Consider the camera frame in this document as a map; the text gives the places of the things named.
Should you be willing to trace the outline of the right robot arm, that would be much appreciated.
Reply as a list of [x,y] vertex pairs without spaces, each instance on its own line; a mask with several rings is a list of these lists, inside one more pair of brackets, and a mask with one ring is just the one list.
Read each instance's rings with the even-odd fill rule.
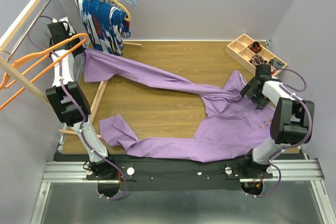
[[274,158],[289,148],[308,143],[312,137],[315,104],[299,98],[291,92],[294,88],[272,73],[270,65],[257,65],[255,76],[240,91],[257,109],[264,109],[270,102],[276,106],[270,136],[244,157],[240,171],[249,178],[265,173]]

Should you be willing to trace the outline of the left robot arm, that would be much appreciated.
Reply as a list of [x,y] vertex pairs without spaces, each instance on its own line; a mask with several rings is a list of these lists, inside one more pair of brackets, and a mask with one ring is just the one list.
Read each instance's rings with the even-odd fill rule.
[[113,179],[120,175],[114,159],[97,136],[91,123],[91,110],[87,98],[80,85],[74,80],[75,56],[84,52],[84,47],[76,32],[65,17],[54,19],[48,24],[51,34],[50,46],[62,43],[51,50],[50,58],[54,65],[54,81],[52,87],[46,90],[57,118],[74,130],[89,155],[89,162],[84,165],[87,174],[94,174],[104,179]]

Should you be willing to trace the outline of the patterned rolled item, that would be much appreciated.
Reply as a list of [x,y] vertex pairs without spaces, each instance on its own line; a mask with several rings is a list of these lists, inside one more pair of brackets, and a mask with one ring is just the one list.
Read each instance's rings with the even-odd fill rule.
[[255,67],[258,65],[264,65],[268,63],[267,60],[265,60],[262,56],[258,54],[255,54],[254,56],[252,56],[249,62]]

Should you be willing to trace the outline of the blue white patterned garment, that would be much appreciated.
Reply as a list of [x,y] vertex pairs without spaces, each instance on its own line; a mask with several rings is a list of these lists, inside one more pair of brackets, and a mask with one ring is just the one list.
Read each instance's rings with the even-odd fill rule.
[[75,5],[93,48],[122,56],[123,39],[131,36],[126,13],[99,0],[75,0]]

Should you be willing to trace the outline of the grey rolled item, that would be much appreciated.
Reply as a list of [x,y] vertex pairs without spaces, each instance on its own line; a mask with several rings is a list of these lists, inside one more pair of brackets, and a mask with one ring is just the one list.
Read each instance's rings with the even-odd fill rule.
[[275,69],[281,69],[284,66],[284,63],[277,59],[271,59],[268,63]]

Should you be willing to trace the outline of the wooden compartment tray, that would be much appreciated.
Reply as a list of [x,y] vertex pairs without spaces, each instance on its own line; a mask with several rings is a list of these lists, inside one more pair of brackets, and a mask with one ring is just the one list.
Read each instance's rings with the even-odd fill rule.
[[247,34],[230,42],[225,52],[252,74],[255,73],[257,65],[264,63],[270,66],[272,75],[276,77],[288,65]]

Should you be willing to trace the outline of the metal hanging rod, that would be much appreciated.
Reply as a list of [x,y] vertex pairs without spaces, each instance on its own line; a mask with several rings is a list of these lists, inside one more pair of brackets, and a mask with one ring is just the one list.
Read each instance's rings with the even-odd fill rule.
[[[27,19],[31,16],[35,8],[39,5],[41,0],[30,0],[26,7],[21,11],[21,13],[18,15],[18,17],[13,21],[13,23],[10,25],[10,27],[7,29],[5,34],[1,37],[1,49],[3,49],[5,46],[8,45],[10,40],[17,34],[18,30],[22,27],[24,22],[27,21]],[[34,27],[34,25],[37,23],[38,19],[42,16],[45,9],[48,7],[52,0],[45,0],[45,2],[41,5],[40,10],[36,13],[34,18],[29,22],[29,25],[27,28],[23,31],[21,36],[19,37],[18,41],[14,44],[12,47],[9,55],[11,57],[14,55],[14,53],[17,51],[19,46],[22,44],[24,39],[27,37],[28,33],[31,31],[31,29]]]

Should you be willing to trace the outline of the red black rolled item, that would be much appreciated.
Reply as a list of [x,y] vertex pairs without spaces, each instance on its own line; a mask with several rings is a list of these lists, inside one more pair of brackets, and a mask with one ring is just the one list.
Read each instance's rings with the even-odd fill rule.
[[262,47],[259,42],[254,41],[248,46],[248,49],[254,52],[255,54],[258,54],[259,52],[262,51]]

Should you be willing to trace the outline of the black mounting base plate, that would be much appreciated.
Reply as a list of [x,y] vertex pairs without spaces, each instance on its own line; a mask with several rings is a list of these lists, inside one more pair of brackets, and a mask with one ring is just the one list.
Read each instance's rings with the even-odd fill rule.
[[85,155],[57,155],[48,164],[44,178],[50,173],[56,182],[93,183],[97,191],[105,196],[120,196],[132,191],[181,191],[217,190],[240,191],[246,189],[259,194],[263,187],[257,183],[262,178],[272,178],[263,173],[255,177],[245,177],[240,171],[242,158],[228,161],[199,163],[181,159],[137,158],[126,155],[114,156],[119,176],[104,179],[89,175],[83,166],[88,164]]

